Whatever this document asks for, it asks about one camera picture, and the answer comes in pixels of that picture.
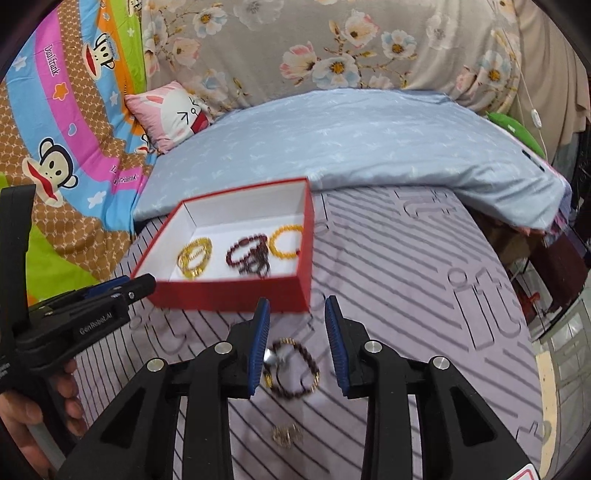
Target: gray floral curtain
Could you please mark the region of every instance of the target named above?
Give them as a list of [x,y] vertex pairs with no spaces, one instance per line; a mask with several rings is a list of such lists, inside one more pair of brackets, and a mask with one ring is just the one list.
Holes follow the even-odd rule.
[[506,112],[519,86],[513,0],[148,0],[148,88],[178,80],[215,118],[314,89],[429,89]]

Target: white cable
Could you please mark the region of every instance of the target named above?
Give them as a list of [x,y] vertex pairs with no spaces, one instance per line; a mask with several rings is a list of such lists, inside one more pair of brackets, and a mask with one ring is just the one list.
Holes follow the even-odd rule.
[[[517,60],[517,54],[515,54],[515,50],[513,49],[513,45],[511,45],[511,42],[509,41],[509,37],[507,36],[507,32],[505,31],[504,28],[501,29],[501,30],[502,30],[503,34],[505,35],[505,40],[507,41],[507,45],[509,45],[509,48],[513,52],[513,57],[515,58],[515,64],[517,65],[517,68],[519,68],[519,76],[521,77],[521,81],[523,82],[523,85],[525,87],[525,93],[526,93],[527,98],[530,101],[530,105],[531,105],[531,111],[530,111],[531,120],[532,120],[532,122],[533,122],[536,130],[538,131],[538,135],[540,136],[540,140],[542,141],[542,146],[544,147],[544,154],[546,156],[546,162],[550,163],[550,159],[548,158],[548,150],[546,149],[546,144],[544,142],[544,137],[542,136],[542,120],[540,118],[540,114],[535,109],[534,102],[531,99],[530,90],[529,90],[529,88],[527,88],[527,82],[525,81],[525,77],[523,76],[523,70],[521,70],[521,65],[519,64],[519,60]],[[521,121],[525,124],[525,118],[523,116],[523,110],[521,109],[521,101],[519,100],[519,92],[517,92],[515,94],[515,96],[517,97],[517,102],[518,102],[518,105],[519,105],[519,111],[521,113]]]

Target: striped bed sheet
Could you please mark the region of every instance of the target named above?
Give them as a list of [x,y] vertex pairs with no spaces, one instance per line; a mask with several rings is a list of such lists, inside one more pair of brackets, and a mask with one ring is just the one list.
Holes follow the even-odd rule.
[[[345,399],[323,325],[323,303],[337,295],[343,314],[407,358],[445,355],[486,399],[539,467],[540,382],[530,336],[505,271],[456,196],[429,187],[366,187],[314,195],[315,237],[309,313],[271,316],[269,342],[292,337],[318,360],[320,388],[300,401],[275,398],[263,385],[231,400],[236,479],[358,479],[365,442],[365,400]],[[165,218],[151,220],[119,263],[130,274]],[[130,323],[78,357],[77,381],[89,423],[153,357],[194,358],[225,339],[245,313],[132,306]],[[422,478],[415,402],[409,397],[413,477]],[[181,403],[174,465],[181,478]],[[297,424],[303,440],[283,449],[272,428]]]

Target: paul frank blanket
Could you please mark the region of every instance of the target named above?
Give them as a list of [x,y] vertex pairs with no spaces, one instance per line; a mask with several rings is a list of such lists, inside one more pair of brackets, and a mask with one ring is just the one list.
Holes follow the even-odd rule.
[[28,258],[35,300],[107,279],[130,244],[156,159],[123,102],[145,91],[140,9],[138,0],[63,1],[0,85],[0,187],[37,192],[45,243]]

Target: cartoon pillow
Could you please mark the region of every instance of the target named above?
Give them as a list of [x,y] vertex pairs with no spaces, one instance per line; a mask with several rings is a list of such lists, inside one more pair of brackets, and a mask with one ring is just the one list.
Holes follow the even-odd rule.
[[138,95],[125,95],[125,103],[162,153],[168,153],[210,124],[205,104],[179,82]]

